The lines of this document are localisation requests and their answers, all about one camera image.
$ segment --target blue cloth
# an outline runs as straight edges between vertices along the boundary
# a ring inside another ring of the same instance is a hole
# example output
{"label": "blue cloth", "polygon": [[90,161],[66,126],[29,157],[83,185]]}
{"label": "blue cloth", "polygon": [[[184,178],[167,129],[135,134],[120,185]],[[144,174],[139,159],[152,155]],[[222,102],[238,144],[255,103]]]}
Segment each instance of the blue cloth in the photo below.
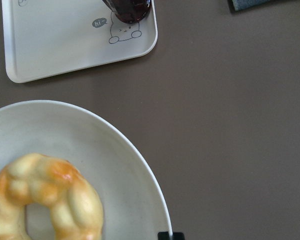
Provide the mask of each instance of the blue cloth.
{"label": "blue cloth", "polygon": [[243,9],[250,8],[255,5],[263,4],[269,2],[270,0],[232,0],[234,10],[239,11]]}

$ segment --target table surface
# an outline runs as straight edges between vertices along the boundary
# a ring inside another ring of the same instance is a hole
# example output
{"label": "table surface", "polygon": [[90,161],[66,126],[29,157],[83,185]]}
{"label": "table surface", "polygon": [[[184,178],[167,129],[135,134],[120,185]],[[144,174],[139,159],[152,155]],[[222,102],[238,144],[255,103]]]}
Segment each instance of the table surface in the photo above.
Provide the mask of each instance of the table surface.
{"label": "table surface", "polygon": [[300,240],[300,0],[155,2],[145,56],[13,83],[0,1],[0,107],[63,101],[118,128],[187,240]]}

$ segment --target donut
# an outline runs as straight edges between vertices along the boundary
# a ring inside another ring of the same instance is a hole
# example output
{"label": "donut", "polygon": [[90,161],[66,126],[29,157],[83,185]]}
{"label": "donut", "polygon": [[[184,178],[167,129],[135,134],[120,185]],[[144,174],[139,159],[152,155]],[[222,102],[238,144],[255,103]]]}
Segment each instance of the donut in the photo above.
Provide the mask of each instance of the donut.
{"label": "donut", "polygon": [[29,153],[0,172],[0,240],[31,240],[26,205],[49,208],[55,240],[100,240],[103,206],[96,190],[67,160]]}

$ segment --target dark red glass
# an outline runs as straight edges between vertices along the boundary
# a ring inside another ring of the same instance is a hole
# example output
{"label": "dark red glass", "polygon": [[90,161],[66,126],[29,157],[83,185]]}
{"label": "dark red glass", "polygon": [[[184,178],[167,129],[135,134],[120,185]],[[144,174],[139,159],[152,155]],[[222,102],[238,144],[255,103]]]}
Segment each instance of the dark red glass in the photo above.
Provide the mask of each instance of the dark red glass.
{"label": "dark red glass", "polygon": [[116,15],[126,23],[141,21],[149,12],[151,0],[102,0]]}

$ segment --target rectangular tray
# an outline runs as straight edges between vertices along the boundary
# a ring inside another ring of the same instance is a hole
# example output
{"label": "rectangular tray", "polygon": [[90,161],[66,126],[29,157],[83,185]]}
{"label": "rectangular tray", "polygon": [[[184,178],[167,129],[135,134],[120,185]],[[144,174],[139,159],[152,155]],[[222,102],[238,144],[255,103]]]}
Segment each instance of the rectangular tray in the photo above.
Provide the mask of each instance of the rectangular tray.
{"label": "rectangular tray", "polygon": [[5,67],[15,83],[149,53],[155,5],[139,23],[120,22],[102,0],[2,0]]}

